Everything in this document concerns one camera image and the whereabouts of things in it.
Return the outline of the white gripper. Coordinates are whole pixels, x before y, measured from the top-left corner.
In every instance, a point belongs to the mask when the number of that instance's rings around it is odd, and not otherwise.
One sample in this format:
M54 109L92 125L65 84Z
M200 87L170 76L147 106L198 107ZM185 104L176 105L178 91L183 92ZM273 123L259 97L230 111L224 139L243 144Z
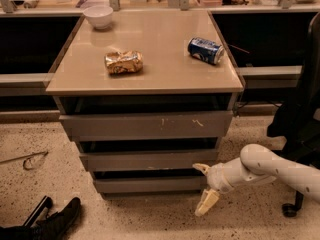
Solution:
M196 207L195 215L200 217L206 214L219 200L219 194L227 194L234 187L228 182L224 174L224 165L222 163L210 167L207 164L194 163L193 168L200 171L207 177L207 183L211 189L205 189L202 192L200 201Z

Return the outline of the black robot base with wheels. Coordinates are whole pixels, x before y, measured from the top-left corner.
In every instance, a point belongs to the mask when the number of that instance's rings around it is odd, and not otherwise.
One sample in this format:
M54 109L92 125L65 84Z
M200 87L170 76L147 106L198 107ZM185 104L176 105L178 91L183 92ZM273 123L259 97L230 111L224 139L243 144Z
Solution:
M283 136L285 146L278 156L319 170L320 154L320 14L311 20L304 64L296 89L277 110L267 128L269 137ZM283 215L294 217L301 209L303 194L282 205Z

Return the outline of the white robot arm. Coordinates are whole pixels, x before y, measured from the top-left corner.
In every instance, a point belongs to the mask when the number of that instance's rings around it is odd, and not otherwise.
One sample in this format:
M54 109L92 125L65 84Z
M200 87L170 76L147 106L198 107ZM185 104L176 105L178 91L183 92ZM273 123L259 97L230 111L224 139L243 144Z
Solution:
M320 171L275 154L259 144L242 148L240 156L226 163L213 166L195 163L193 167L202 172L208 187L203 190L195 210L203 216L226 194L242 185L266 184L279 179L294 190L320 202Z

